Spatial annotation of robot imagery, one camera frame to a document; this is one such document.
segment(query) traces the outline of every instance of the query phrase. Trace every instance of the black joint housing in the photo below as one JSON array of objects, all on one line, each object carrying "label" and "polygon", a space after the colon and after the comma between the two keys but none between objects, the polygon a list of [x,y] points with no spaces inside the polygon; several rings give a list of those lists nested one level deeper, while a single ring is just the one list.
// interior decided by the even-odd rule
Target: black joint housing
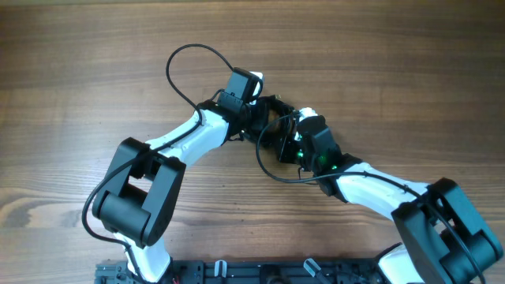
[{"label": "black joint housing", "polygon": [[[362,163],[363,160],[356,158],[352,156],[351,154],[344,154],[342,157],[339,159],[338,162],[335,162],[338,166],[335,169],[327,170],[324,172],[321,172],[318,175],[327,175],[327,174],[338,174],[338,173],[343,173],[346,170],[348,170],[350,167]],[[339,188],[338,184],[338,179],[339,176],[334,176],[334,177],[326,177],[326,178],[321,178],[316,180],[317,184],[321,188],[321,190],[326,194],[327,196],[334,196],[338,200],[347,203],[348,200],[344,197],[342,194],[342,191]]]},{"label": "black joint housing", "polygon": [[[424,200],[439,208],[470,250],[481,271],[503,256],[503,249],[461,188],[442,178],[428,187]],[[419,199],[401,204],[391,213],[419,275],[427,283],[468,283],[477,277],[466,254],[445,229],[435,231],[433,218]]]},{"label": "black joint housing", "polygon": [[231,73],[228,86],[221,92],[218,104],[238,115],[244,103],[253,101],[254,90],[260,78],[249,71],[235,67]]},{"label": "black joint housing", "polygon": [[[149,144],[124,140],[112,158],[107,174],[130,159],[149,151]],[[127,167],[98,192],[92,213],[112,233],[121,233],[143,248],[155,244],[172,219],[186,165],[175,157],[155,153]],[[129,177],[152,181],[149,192],[129,183]]]},{"label": "black joint housing", "polygon": [[300,164],[314,174],[330,170],[342,158],[340,147],[335,143],[324,116],[314,116],[300,121],[297,131],[301,135],[303,159]]}]

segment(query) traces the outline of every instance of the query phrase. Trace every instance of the wooden surface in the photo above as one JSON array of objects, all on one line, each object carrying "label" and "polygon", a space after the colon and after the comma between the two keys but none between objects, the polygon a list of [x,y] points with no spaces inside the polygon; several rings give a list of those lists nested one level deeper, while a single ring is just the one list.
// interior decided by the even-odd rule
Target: wooden surface
[{"label": "wooden surface", "polygon": [[0,0],[0,6],[52,6],[117,3],[232,2],[234,0]]},{"label": "wooden surface", "polygon": [[[378,170],[455,179],[505,242],[504,19],[505,5],[468,2],[1,9],[0,282],[90,283],[95,264],[125,258],[84,232],[81,208],[123,139],[161,136],[191,115],[164,67],[194,42],[264,72],[264,94],[315,108],[343,151]],[[196,102],[230,75],[198,49],[172,72]],[[186,172],[165,240],[179,260],[271,260],[370,257],[399,237],[370,210],[271,180],[253,146],[234,142]],[[504,270],[486,271],[489,282],[505,282]]]}]

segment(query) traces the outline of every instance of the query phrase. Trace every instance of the black metal base plate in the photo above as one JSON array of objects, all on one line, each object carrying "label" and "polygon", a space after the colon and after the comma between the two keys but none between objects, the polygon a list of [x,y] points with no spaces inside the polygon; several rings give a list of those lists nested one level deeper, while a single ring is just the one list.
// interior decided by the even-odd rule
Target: black metal base plate
[{"label": "black metal base plate", "polygon": [[[379,272],[373,259],[342,259],[317,261],[332,284],[388,284]],[[265,264],[277,265],[291,284],[319,284],[319,280],[303,268],[303,260],[297,262],[240,262],[228,263],[226,278],[214,277],[214,263],[203,261],[172,262],[171,273],[159,284],[173,284],[173,278],[180,284],[263,284],[260,283],[260,268]],[[126,262],[103,263],[96,266],[95,284],[140,284],[132,279]]]}]

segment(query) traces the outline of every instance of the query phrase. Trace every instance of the wire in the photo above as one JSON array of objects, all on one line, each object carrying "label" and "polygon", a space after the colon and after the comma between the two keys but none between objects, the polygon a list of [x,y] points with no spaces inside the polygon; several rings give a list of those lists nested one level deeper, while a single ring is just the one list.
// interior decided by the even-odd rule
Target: wire
[{"label": "wire", "polygon": [[211,98],[210,100],[214,100],[216,96],[218,96],[220,93],[224,92],[224,89],[219,89]]},{"label": "wire", "polygon": [[432,214],[434,214],[434,216],[437,217],[442,222],[442,224],[445,225],[445,227],[449,230],[449,233],[451,234],[451,236],[458,243],[459,247],[462,249],[462,251],[465,253],[466,257],[468,258],[468,260],[472,264],[472,267],[475,270],[475,273],[477,274],[479,280],[481,280],[481,283],[482,284],[486,283],[484,275],[482,274],[482,271],[479,268],[479,266],[477,264],[477,261],[473,257],[473,255],[470,252],[470,250],[468,249],[468,247],[465,245],[465,242],[459,237],[459,235],[456,233],[455,229],[451,226],[451,224],[449,224],[449,222],[442,216],[442,214],[440,214],[440,212],[436,208],[434,208],[430,203],[424,201],[421,194],[413,191],[407,185],[402,185],[402,184],[400,184],[400,183],[398,183],[396,181],[393,181],[393,180],[391,180],[391,179],[389,179],[387,177],[383,177],[383,176],[378,175],[378,174],[370,174],[370,173],[367,173],[365,171],[363,171],[363,172],[340,172],[340,173],[333,173],[333,174],[323,174],[323,175],[320,175],[320,176],[317,176],[317,177],[302,178],[302,179],[297,179],[297,180],[292,180],[292,179],[286,179],[286,178],[277,177],[274,174],[270,173],[265,168],[264,164],[261,162],[261,157],[260,157],[260,142],[261,142],[261,138],[263,137],[263,135],[265,134],[265,132],[267,131],[267,129],[269,129],[270,127],[272,127],[275,123],[277,123],[278,121],[281,121],[282,119],[286,119],[286,118],[292,119],[293,116],[294,116],[294,114],[288,114],[288,115],[284,115],[284,116],[282,116],[280,118],[276,118],[274,121],[268,123],[263,128],[263,130],[261,130],[260,136],[258,137],[258,141],[256,142],[256,159],[258,160],[258,164],[260,164],[261,170],[263,170],[263,172],[267,176],[269,176],[270,178],[275,179],[276,181],[281,181],[281,182],[285,182],[285,183],[306,183],[308,181],[316,181],[316,180],[320,180],[320,179],[323,179],[323,178],[334,178],[334,177],[341,177],[341,176],[358,175],[358,176],[376,178],[376,179],[379,179],[381,181],[385,181],[385,182],[387,182],[387,183],[389,183],[391,185],[394,185],[394,186],[398,187],[399,189],[401,189],[401,190],[403,190],[403,191],[405,191],[407,193],[410,193],[413,196],[415,196],[416,198],[418,198],[419,201],[422,202],[424,205],[426,205],[427,209]]},{"label": "wire", "polygon": [[[303,166],[300,166],[300,167],[298,168],[298,179],[299,179],[299,180],[301,180],[301,173],[300,173],[301,169],[303,169]],[[317,183],[310,183],[310,182],[307,182],[307,183],[305,183],[305,184],[306,184],[306,185],[318,185]]]},{"label": "wire", "polygon": [[170,63],[172,62],[172,59],[174,58],[174,56],[179,53],[180,51],[186,49],[186,48],[189,48],[189,47],[202,47],[202,48],[205,48],[205,49],[208,49],[212,52],[214,52],[216,55],[218,55],[225,63],[226,65],[228,65],[228,67],[233,70],[233,67],[231,66],[231,64],[224,58],[224,56],[222,56],[217,50],[215,50],[214,48],[212,47],[208,47],[206,45],[203,45],[203,44],[199,44],[199,43],[192,43],[192,44],[186,44],[182,47],[179,47],[177,50],[175,50],[172,55],[168,58],[168,61],[166,62],[166,79],[168,80],[168,83],[170,84],[170,86],[191,106],[195,109],[195,111],[198,113],[198,122],[191,128],[189,129],[188,131],[184,132],[183,134],[181,134],[180,136],[178,136],[177,138],[174,138],[172,141],[162,145],[162,146],[159,146],[157,148],[154,148],[150,151],[147,151],[145,152],[144,154],[142,155],[139,155],[137,156],[136,158],[134,159],[130,159],[128,162],[120,165],[116,170],[113,170],[110,174],[106,175],[103,180],[93,189],[93,191],[90,193],[90,195],[88,196],[88,198],[86,199],[86,202],[84,202],[84,206],[83,206],[83,209],[82,209],[82,215],[81,215],[81,221],[82,221],[82,224],[83,224],[83,227],[84,229],[86,230],[86,232],[88,232],[88,234],[90,234],[92,237],[98,239],[98,240],[101,240],[101,241],[107,241],[107,242],[110,242],[110,243],[115,243],[115,244],[120,244],[120,245],[123,245],[125,247],[125,250],[126,252],[128,253],[128,256],[132,262],[132,265],[133,265],[133,268],[135,269],[135,272],[136,274],[138,275],[138,277],[140,278],[140,280],[142,281],[142,283],[146,283],[145,280],[144,280],[144,277],[142,276],[141,272],[140,272],[140,268],[138,267],[137,265],[137,261],[135,260],[135,256],[133,255],[133,251],[132,251],[132,247],[131,245],[126,242],[126,241],[121,241],[121,240],[118,240],[118,239],[115,239],[115,238],[111,238],[111,237],[105,237],[105,236],[102,236],[102,235],[99,235],[97,233],[95,233],[92,228],[89,226],[88,224],[88,210],[89,210],[89,206],[91,205],[91,202],[93,201],[93,199],[95,198],[96,194],[98,194],[98,192],[100,191],[100,189],[103,188],[104,185],[107,184],[107,182],[109,182],[113,177],[115,177],[116,175],[118,175],[119,173],[121,173],[124,169],[126,169],[127,167],[129,166],[132,166],[133,164],[136,164],[136,163],[139,163],[141,161],[143,161],[144,159],[146,159],[147,157],[150,157],[150,156],[153,156],[155,153],[157,153],[158,151],[162,151],[163,149],[166,149],[166,148],[169,148],[171,147],[173,144],[177,143],[178,141],[184,139],[185,137],[187,137],[189,134],[191,134],[193,131],[195,131],[200,125],[202,125],[202,119],[203,119],[203,116],[202,116],[202,113],[200,111],[200,109],[196,106],[196,104],[194,102],[191,101],[191,99],[189,99],[187,96],[185,96],[177,87],[175,87],[175,84],[174,82],[171,80],[170,78]]}]

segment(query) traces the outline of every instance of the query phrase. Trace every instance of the robotic arm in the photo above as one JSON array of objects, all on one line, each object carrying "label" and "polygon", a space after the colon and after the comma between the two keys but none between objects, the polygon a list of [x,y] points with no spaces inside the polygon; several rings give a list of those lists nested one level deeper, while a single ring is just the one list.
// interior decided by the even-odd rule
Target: robotic arm
[{"label": "robotic arm", "polygon": [[[170,272],[172,259],[162,234],[174,212],[185,169],[237,134],[257,143],[257,150],[261,144],[272,146],[281,163],[313,172],[309,180],[327,196],[366,206],[392,220],[404,245],[387,250],[378,261],[391,283],[468,283],[503,256],[497,237],[453,181],[412,182],[375,170],[341,153],[324,117],[309,108],[295,111],[274,96],[260,98],[262,87],[261,73],[235,68],[218,102],[198,106],[200,125],[195,112],[165,136],[146,143],[129,138],[118,147],[107,173],[198,125],[169,148],[125,168],[95,198],[93,215],[117,239],[131,245],[138,270],[129,255],[128,266],[140,272],[137,281],[162,283]],[[128,183],[129,177],[151,180],[151,189],[138,189]],[[451,228],[437,233],[434,225],[446,220],[453,222]]]}]

